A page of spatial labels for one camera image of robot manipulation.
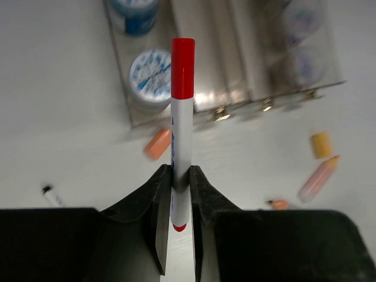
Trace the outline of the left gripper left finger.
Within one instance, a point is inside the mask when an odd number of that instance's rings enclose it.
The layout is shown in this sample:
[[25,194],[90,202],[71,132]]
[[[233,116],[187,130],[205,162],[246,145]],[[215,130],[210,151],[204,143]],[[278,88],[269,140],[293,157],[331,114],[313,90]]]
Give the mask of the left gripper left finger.
[[2,281],[159,281],[166,272],[172,169],[114,205],[1,210]]

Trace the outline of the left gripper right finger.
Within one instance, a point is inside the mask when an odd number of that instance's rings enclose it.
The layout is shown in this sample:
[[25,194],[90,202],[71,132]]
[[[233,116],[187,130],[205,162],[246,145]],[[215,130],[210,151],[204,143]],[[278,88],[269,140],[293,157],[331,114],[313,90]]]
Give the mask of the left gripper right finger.
[[197,281],[374,281],[356,224],[335,210],[242,210],[190,168]]

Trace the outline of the red cap whiteboard marker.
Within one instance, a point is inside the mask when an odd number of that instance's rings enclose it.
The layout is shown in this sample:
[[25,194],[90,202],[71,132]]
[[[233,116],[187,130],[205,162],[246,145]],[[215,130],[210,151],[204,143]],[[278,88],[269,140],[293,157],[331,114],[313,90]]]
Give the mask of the red cap whiteboard marker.
[[171,167],[173,170],[170,219],[173,228],[186,228],[190,212],[192,165],[195,41],[172,39]]

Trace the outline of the black cap whiteboard marker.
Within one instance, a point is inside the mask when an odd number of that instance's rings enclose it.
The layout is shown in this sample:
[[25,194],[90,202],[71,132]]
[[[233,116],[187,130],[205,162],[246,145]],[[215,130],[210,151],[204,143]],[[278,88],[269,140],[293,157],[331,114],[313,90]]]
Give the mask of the black cap whiteboard marker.
[[42,188],[42,195],[52,207],[65,207],[61,197],[57,194],[52,185],[46,185]]

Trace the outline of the clear jar of rubber bands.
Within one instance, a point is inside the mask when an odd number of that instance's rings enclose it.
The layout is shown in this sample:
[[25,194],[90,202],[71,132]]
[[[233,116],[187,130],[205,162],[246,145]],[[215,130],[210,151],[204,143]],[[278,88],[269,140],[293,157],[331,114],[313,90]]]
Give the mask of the clear jar of rubber bands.
[[321,1],[290,1],[282,12],[288,40],[293,44],[307,39],[323,25]]

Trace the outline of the blue slime jar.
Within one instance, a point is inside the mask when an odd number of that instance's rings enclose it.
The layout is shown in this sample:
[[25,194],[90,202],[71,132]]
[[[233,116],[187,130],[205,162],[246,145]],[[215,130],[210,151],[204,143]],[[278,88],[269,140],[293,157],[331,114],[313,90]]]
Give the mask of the blue slime jar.
[[172,62],[170,52],[148,49],[132,62],[128,85],[132,99],[149,111],[161,112],[170,105]]
[[112,26],[123,34],[140,36],[154,27],[160,1],[110,0],[107,3]]

